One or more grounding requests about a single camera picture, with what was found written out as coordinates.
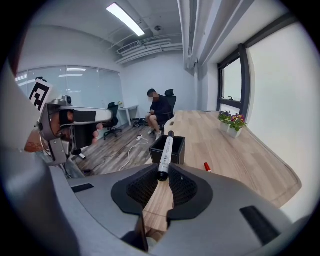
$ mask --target potted plant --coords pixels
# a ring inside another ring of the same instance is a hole
[[[228,134],[233,138],[237,138],[241,134],[242,127],[247,127],[243,114],[233,115],[231,117],[231,120],[229,121],[229,124],[230,129],[228,131]]]
[[[220,130],[223,132],[228,132],[229,130],[229,122],[231,120],[230,111],[221,111],[218,115],[218,120],[221,121],[220,123]]]

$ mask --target window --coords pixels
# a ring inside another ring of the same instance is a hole
[[[226,100],[241,101],[241,64],[240,59],[222,70],[222,97]]]
[[[123,102],[120,76],[115,71],[85,66],[53,66],[20,72],[15,80],[29,97],[39,77],[53,85],[60,96],[69,95],[76,107],[106,109],[111,102]]]
[[[247,116],[250,101],[250,71],[244,44],[218,65],[217,111]]]

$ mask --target floor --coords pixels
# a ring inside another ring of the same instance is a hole
[[[89,175],[103,175],[118,172],[119,169],[128,161],[129,150],[138,143],[140,144],[130,151],[130,162],[121,170],[129,169],[135,166],[144,165],[150,158],[149,147],[155,142],[156,135],[148,135],[149,127],[143,126],[134,128],[128,124],[120,127],[122,132],[117,133],[117,137],[110,134],[100,139],[97,144],[87,147],[83,154],[86,159],[76,157],[73,161],[80,170],[92,170]],[[143,138],[136,141],[138,135]]]

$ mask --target wooden desk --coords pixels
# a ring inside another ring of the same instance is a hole
[[[236,139],[220,131],[218,114],[216,111],[178,111],[166,123],[165,134],[174,131],[174,135],[186,137],[184,165],[205,172],[207,162],[213,173],[238,180],[275,206],[283,206],[301,188],[300,179],[249,129],[243,128]],[[167,211],[172,208],[169,182],[159,181],[143,211],[144,224],[166,231]]]

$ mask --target black container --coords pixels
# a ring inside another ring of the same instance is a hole
[[[153,163],[160,164],[168,135],[162,135],[149,148]],[[185,162],[186,137],[173,137],[171,163],[183,165]]]

